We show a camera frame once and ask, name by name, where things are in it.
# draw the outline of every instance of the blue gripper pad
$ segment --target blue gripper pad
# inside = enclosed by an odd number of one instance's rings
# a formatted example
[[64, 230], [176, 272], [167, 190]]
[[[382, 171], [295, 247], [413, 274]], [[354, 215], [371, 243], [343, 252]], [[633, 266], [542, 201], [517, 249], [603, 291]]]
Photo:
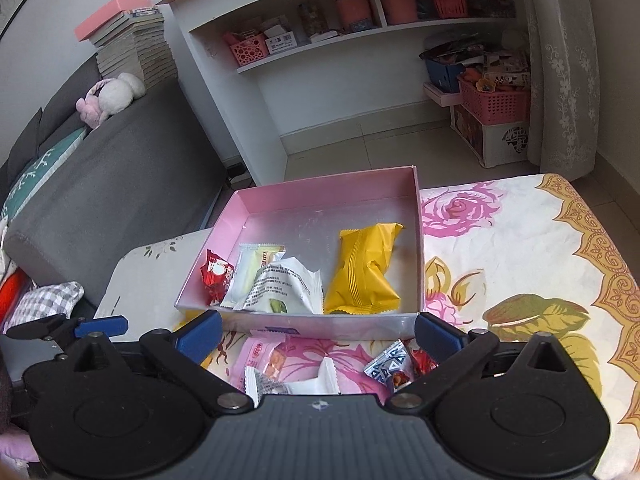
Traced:
[[217, 310], [207, 310], [177, 330], [174, 337], [175, 348], [200, 364], [222, 339], [222, 316]]
[[74, 330], [74, 336], [81, 338], [89, 332], [102, 332], [107, 337], [127, 333], [129, 322], [124, 316], [111, 316], [92, 319], [80, 323]]
[[415, 318], [415, 341], [437, 364], [446, 361], [468, 343], [468, 336], [439, 317], [421, 312]]

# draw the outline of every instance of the open box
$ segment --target open box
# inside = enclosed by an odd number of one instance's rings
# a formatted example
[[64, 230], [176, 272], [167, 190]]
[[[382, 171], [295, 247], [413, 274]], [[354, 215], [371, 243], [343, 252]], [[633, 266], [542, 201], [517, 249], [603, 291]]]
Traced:
[[235, 265], [241, 243], [283, 244], [307, 269], [321, 269], [326, 292], [338, 263], [341, 229], [379, 222], [404, 226], [385, 274], [399, 309], [371, 316], [295, 315], [218, 308], [226, 330], [271, 330], [311, 338], [393, 340], [414, 336], [424, 303], [420, 193], [415, 167], [359, 171], [236, 191], [205, 241], [175, 302], [181, 310], [210, 308], [200, 267], [207, 249]]

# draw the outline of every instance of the orange fabric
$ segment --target orange fabric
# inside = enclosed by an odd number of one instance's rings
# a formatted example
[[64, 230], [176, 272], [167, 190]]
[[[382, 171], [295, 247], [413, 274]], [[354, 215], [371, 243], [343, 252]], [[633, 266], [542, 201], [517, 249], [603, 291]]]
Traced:
[[28, 279], [29, 277], [22, 269], [16, 269], [4, 282], [0, 288], [0, 320], [4, 320], [11, 307], [14, 306], [18, 294]]

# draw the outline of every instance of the gray sofa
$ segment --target gray sofa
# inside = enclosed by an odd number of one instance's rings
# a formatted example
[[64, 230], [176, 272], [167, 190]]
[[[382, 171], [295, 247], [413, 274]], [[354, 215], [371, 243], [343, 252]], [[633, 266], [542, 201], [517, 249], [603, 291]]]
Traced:
[[[92, 57], [30, 121], [0, 168], [3, 202], [28, 164], [82, 125], [76, 99], [98, 79]], [[178, 82], [169, 80], [82, 141], [12, 221], [4, 248], [38, 285], [81, 283], [82, 313], [91, 315], [119, 259], [199, 229], [225, 179]]]

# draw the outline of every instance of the pink flower print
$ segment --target pink flower print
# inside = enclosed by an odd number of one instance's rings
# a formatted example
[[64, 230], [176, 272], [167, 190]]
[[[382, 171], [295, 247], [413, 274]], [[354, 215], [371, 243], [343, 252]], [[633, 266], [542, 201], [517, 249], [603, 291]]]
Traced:
[[479, 182], [468, 189], [447, 189], [422, 203], [422, 232], [445, 238], [462, 236], [473, 227], [489, 227], [492, 217], [501, 209], [500, 190], [493, 182]]
[[426, 296], [424, 298], [424, 309], [453, 326], [465, 324], [458, 316], [458, 311], [451, 303], [449, 297], [442, 292], [436, 292], [430, 296]]
[[377, 394], [384, 403], [389, 395], [385, 386], [365, 375], [364, 367], [373, 359], [358, 344], [341, 345], [326, 339], [292, 337], [287, 344], [287, 360], [280, 372], [280, 381], [302, 381], [318, 375], [324, 357], [334, 360], [338, 386], [343, 394]]

